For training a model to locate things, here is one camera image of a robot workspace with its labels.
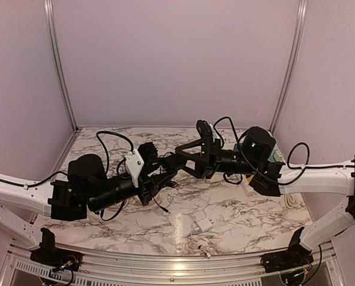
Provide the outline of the white usb charger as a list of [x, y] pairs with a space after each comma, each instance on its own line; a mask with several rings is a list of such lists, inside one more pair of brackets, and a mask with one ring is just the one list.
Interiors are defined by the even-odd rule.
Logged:
[[194, 213], [193, 233], [205, 233], [213, 228], [213, 222], [204, 212]]

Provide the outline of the green usb charger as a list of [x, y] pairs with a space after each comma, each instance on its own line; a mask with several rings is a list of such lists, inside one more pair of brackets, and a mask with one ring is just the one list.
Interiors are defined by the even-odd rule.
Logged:
[[283, 160], [283, 155], [279, 150], [275, 150], [273, 153], [273, 158], [275, 161], [279, 162]]

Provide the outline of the yellow cube socket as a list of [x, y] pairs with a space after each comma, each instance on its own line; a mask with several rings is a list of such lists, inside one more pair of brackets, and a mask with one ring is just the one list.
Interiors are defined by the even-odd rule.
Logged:
[[247, 182], [248, 185], [251, 183], [253, 178], [254, 178], [254, 175], [246, 175], [245, 176], [245, 179], [246, 179], [246, 182]]

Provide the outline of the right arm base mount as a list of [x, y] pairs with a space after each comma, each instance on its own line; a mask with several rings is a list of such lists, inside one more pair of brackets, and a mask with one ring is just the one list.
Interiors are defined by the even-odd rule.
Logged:
[[277, 251], [262, 255], [260, 263], [266, 273], [285, 271], [292, 268], [309, 265], [314, 262], [311, 253], [301, 253], [300, 251]]

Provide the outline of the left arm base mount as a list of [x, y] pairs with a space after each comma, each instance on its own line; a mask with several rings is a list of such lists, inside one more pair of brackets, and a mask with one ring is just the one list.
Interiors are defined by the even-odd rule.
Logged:
[[31, 251], [30, 259], [34, 262], [52, 266], [53, 268], [59, 268], [68, 261], [72, 261], [73, 264], [69, 268], [72, 271], [78, 271], [82, 253], [61, 248], [56, 248], [55, 250], [39, 248]]

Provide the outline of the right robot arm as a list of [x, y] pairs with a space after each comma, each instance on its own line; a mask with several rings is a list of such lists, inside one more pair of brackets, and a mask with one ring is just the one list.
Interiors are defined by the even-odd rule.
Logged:
[[306, 253], [355, 225], [355, 156], [335, 164], [271, 162], [276, 140], [259, 126], [235, 138], [235, 151], [223, 149], [221, 136], [205, 120], [197, 121], [197, 131], [198, 140], [175, 149], [194, 162], [195, 167], [186, 167], [185, 171], [196, 178], [211, 178], [216, 172], [250, 175], [249, 186], [267, 197], [316, 192], [345, 196], [329, 213], [294, 232], [288, 249], [282, 253], [286, 266], [296, 266]]

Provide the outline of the black power adapter with cable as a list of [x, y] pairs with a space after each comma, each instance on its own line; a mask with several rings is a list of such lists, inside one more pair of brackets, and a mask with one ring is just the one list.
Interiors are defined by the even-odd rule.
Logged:
[[152, 163], [152, 171], [159, 170], [159, 173], [152, 174], [151, 181], [153, 184], [152, 189], [152, 200], [155, 202], [156, 205], [159, 206], [164, 212], [168, 213], [169, 211], [159, 205], [155, 197], [159, 194], [159, 192], [165, 187], [174, 187], [176, 184], [173, 182], [173, 178], [177, 175], [178, 171], [181, 169], [182, 166], [185, 165], [185, 160], [181, 160], [181, 156], [173, 153], [168, 152], [162, 157], [158, 157]]

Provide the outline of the white multicolour power strip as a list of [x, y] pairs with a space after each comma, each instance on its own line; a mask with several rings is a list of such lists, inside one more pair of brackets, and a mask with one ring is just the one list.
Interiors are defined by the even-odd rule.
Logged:
[[259, 193], [257, 193], [251, 186], [249, 186], [248, 177], [242, 175], [241, 188], [244, 191], [247, 197], [258, 197]]

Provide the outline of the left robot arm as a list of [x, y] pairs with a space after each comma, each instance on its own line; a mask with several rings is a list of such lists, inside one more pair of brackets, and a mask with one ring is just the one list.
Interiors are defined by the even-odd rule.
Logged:
[[134, 196], [147, 205], [186, 165], [186, 159], [175, 153], [159, 157], [155, 145], [147, 142], [132, 147], [121, 163], [125, 173], [112, 178], [107, 176], [108, 164], [96, 154], [70, 161], [66, 181], [27, 184], [0, 178], [0, 202], [65, 221], [86, 219], [88, 211], [100, 213]]

